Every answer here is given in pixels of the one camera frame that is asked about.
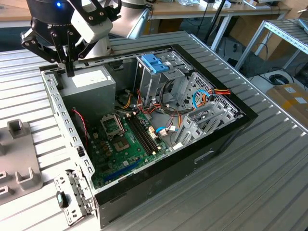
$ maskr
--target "yellow cable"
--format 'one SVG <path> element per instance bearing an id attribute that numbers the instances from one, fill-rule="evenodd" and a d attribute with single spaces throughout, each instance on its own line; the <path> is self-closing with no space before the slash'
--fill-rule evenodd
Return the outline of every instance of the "yellow cable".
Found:
<path id="1" fill-rule="evenodd" d="M 129 98 L 128 98 L 127 104 L 126 104 L 124 107 L 122 107 L 123 109 L 126 109 L 126 108 L 129 107 L 129 105 L 130 105 L 130 99 L 131 99 L 131 94 L 129 94 Z"/>

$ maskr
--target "aluminum slotted table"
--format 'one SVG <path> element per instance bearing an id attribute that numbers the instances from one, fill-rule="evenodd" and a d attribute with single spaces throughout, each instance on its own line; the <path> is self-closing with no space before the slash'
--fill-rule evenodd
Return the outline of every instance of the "aluminum slotted table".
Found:
<path id="1" fill-rule="evenodd" d="M 258 118 L 220 156 L 111 223 L 107 231 L 299 230 L 308 224 L 307 130 L 186 32 L 114 39 L 116 53 L 178 43 Z M 0 230 L 66 230 L 52 179 L 73 166 L 29 51 L 0 53 L 0 126 L 31 125 L 42 189 L 0 206 Z M 95 216 L 73 230 L 98 230 Z"/>
<path id="2" fill-rule="evenodd" d="M 248 57 L 252 47 L 254 46 L 257 39 L 262 34 L 265 28 L 269 30 L 269 33 L 265 36 L 265 38 L 261 43 L 266 44 L 272 33 L 275 33 L 276 35 L 286 40 L 287 42 L 289 42 L 298 49 L 294 53 L 294 55 L 288 60 L 288 62 L 284 65 L 283 67 L 284 69 L 286 69 L 290 65 L 290 63 L 297 57 L 297 55 L 301 51 L 308 54 L 308 34 L 298 24 L 296 19 L 263 21 L 258 30 L 256 31 L 255 35 L 251 39 L 250 43 L 248 44 L 246 50 L 242 54 L 239 62 L 236 64 L 235 66 L 236 70 L 239 70 L 241 66 L 244 64 L 244 61 Z M 261 44 L 257 49 L 255 55 L 258 56 L 263 47 L 264 46 Z"/>

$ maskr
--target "motherboard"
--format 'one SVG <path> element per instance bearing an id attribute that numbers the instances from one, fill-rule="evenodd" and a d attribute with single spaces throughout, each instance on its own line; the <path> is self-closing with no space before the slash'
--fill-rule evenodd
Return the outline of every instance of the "motherboard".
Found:
<path id="1" fill-rule="evenodd" d="M 96 127 L 88 129 L 88 154 L 95 167 L 92 176 L 95 188 L 172 151 L 159 137 L 151 137 L 150 127 L 149 120 L 139 112 L 131 117 L 108 115 Z"/>

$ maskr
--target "blue drive bay latch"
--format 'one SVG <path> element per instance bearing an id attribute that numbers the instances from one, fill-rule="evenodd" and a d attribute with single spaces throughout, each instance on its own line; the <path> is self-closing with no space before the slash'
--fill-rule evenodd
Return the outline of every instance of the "blue drive bay latch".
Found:
<path id="1" fill-rule="evenodd" d="M 163 65 L 159 58 L 153 54 L 145 54 L 141 56 L 141 59 L 148 65 L 148 67 L 156 74 L 164 71 L 168 71 L 169 67 Z"/>

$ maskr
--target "ram slot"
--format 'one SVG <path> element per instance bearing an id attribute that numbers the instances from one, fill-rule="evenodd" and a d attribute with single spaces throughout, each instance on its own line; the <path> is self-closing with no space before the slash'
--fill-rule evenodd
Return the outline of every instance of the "ram slot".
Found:
<path id="1" fill-rule="evenodd" d="M 133 120 L 134 125 L 136 126 L 137 130 L 140 131 L 140 133 L 142 134 L 144 139 L 146 139 L 147 143 L 151 146 L 152 151 L 156 151 L 157 152 L 158 148 L 157 148 L 156 144 L 154 143 L 154 141 L 152 140 L 150 135 L 144 130 L 144 128 L 141 125 L 140 121 L 136 117 L 133 117 L 132 120 Z"/>
<path id="2" fill-rule="evenodd" d="M 137 137 L 137 140 L 141 143 L 147 154 L 151 154 L 151 147 L 147 144 L 147 141 L 142 137 L 142 135 L 138 132 L 138 129 L 135 127 L 133 122 L 128 119 L 127 124 L 130 127 L 130 129 L 133 131 L 134 135 Z"/>

